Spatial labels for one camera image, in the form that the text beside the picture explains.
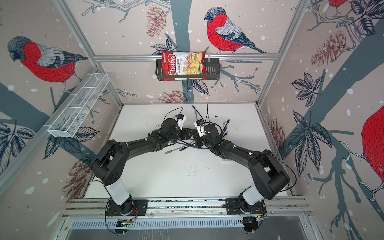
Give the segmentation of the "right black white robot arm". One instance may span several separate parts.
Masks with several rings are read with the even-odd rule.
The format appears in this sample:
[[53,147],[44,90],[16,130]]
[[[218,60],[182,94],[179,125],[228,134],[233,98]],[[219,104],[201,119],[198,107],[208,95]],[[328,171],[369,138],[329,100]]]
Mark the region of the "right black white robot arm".
[[245,213],[264,199],[272,200],[290,182],[290,177],[280,160],[269,150],[251,151],[225,140],[215,124],[194,123],[199,135],[198,142],[215,156],[231,160],[249,169],[253,185],[239,195],[237,207]]

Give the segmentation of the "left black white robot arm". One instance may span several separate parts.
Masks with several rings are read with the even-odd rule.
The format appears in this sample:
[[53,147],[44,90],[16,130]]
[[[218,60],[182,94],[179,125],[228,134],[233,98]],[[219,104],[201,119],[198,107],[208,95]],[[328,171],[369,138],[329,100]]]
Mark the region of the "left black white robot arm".
[[146,153],[161,151],[177,141],[189,140],[197,134],[196,129],[181,128],[175,119],[166,119],[159,129],[143,139],[130,142],[107,141],[91,161],[90,168],[102,181],[117,206],[130,205],[132,195],[122,180],[126,162]]

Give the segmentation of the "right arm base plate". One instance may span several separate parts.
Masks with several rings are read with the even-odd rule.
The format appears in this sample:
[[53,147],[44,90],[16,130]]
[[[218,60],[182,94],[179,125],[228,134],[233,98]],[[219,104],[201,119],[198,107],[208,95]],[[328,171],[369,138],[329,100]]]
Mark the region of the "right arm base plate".
[[267,210],[264,201],[258,201],[249,205],[243,199],[225,199],[225,209],[228,215],[266,215]]

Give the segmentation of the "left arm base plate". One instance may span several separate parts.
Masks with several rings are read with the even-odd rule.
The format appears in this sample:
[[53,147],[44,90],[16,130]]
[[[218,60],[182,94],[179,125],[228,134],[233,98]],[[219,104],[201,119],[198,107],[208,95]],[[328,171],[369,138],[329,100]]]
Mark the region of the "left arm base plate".
[[145,216],[148,208],[148,200],[128,200],[121,206],[117,205],[113,200],[108,201],[106,207],[106,217],[122,217],[122,216]]

